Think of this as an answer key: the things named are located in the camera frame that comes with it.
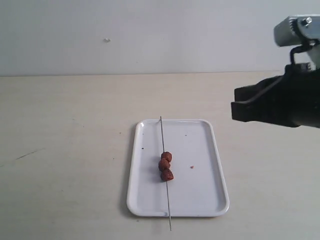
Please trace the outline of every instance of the scuff mark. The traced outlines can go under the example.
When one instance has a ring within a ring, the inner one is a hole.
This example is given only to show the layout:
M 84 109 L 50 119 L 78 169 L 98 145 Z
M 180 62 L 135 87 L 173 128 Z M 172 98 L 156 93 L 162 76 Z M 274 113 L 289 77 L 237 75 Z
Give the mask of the scuff mark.
M 27 153 L 27 154 L 25 154 L 25 155 L 22 155 L 22 156 L 16 158 L 15 160 L 22 159 L 22 158 L 24 158 L 24 157 L 26 157 L 26 156 L 28 156 L 28 155 L 30 155 L 30 154 L 35 154 L 36 152 L 39 152 L 39 151 L 44 150 L 44 149 L 45 149 L 45 148 L 41 148 L 41 149 L 34 150 L 34 151 L 32 151 L 32 152 L 29 152 L 29 153 Z

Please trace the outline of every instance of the screw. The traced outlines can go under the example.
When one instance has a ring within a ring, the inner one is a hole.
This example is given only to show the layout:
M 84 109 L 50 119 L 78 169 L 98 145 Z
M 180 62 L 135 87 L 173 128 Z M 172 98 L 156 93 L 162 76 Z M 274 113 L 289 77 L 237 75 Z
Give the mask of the screw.
M 307 27 L 309 24 L 311 24 L 312 23 L 312 18 L 311 17 L 307 17 L 307 18 L 305 18 L 305 19 L 303 19 L 302 21 L 301 21 L 301 24 L 303 25 L 303 26 L 305 26 L 305 27 Z

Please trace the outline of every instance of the meat piece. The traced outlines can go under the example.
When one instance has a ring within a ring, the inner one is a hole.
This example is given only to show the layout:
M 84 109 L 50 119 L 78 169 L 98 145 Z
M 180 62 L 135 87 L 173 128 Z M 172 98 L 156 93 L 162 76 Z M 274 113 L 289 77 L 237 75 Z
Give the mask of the meat piece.
M 170 171 L 170 169 L 165 169 L 161 173 L 161 179 L 164 182 L 167 182 L 167 181 L 170 181 L 170 180 L 174 179 L 174 175 L 173 175 L 172 171 Z
M 169 169 L 169 168 L 170 168 L 170 163 L 165 158 L 162 158 L 159 161 L 159 170 L 162 172 L 163 170 Z
M 172 160 L 172 154 L 168 151 L 165 151 L 161 154 L 161 159 L 165 159 L 170 163 Z

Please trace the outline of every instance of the tray rim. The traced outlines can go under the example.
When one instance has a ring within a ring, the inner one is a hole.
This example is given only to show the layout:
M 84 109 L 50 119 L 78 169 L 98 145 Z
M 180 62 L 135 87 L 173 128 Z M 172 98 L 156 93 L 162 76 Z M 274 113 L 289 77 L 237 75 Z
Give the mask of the tray rim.
M 146 213 L 141 213 L 140 211 L 138 211 L 135 207 L 132 206 L 131 202 L 130 202 L 130 196 L 131 196 L 131 191 L 132 191 L 132 172 L 134 169 L 134 165 L 133 165 L 133 161 L 134 161 L 134 155 L 135 152 L 137 150 L 136 148 L 136 144 L 137 144 L 137 137 L 138 137 L 138 129 L 141 125 L 141 123 L 144 122 L 159 122 L 160 119 L 154 119 L 154 118 L 147 118 L 144 119 L 140 122 L 138 122 L 135 126 L 135 133 L 134 133 L 134 140 L 133 140 L 133 146 L 132 146 L 132 156 L 131 156 L 131 162 L 130 162 L 130 172 L 129 172 L 129 181 L 128 181 L 128 189 L 127 189 L 127 198 L 126 198 L 126 205 L 129 209 L 129 211 L 136 215 L 136 216 L 140 216 L 140 217 L 167 217 L 167 214 L 164 214 L 163 212 L 159 212 L 158 214 L 156 212 L 152 212 L 152 214 L 149 212 Z M 224 215 L 230 207 L 230 199 L 229 199 L 229 194 L 227 191 L 227 184 L 226 184 L 226 180 L 225 180 L 225 176 L 224 176 L 224 172 L 222 169 L 222 164 L 221 164 L 221 160 L 220 160 L 220 155 L 219 155 L 219 151 L 218 151 L 218 147 L 217 147 L 217 142 L 216 142 L 216 137 L 215 137 L 215 133 L 214 133 L 214 128 L 212 126 L 212 124 L 205 120 L 205 119 L 201 119 L 201 118 L 163 118 L 162 119 L 163 122 L 202 122 L 207 124 L 210 127 L 210 133 L 213 139 L 213 146 L 214 146 L 214 150 L 216 153 L 216 161 L 218 164 L 218 168 L 219 168 L 219 173 L 221 176 L 221 182 L 222 182 L 222 189 L 223 189 L 223 196 L 225 198 L 225 206 L 222 210 L 215 212 L 214 214 L 208 214 L 208 215 L 186 215 L 186 216 L 172 216 L 173 218 L 179 218 L 179 217 L 186 217 L 186 218 L 213 218 L 213 217 L 218 217 L 221 215 Z

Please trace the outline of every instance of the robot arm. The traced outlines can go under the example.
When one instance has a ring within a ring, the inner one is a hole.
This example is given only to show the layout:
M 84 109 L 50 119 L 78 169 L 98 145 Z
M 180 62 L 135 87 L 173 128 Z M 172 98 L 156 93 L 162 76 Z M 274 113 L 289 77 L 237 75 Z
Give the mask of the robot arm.
M 320 15 L 289 16 L 274 28 L 279 47 L 293 46 L 291 63 L 282 76 L 234 90 L 232 119 L 258 121 L 286 127 L 320 128 Z M 295 54 L 307 52 L 315 64 L 295 62 Z

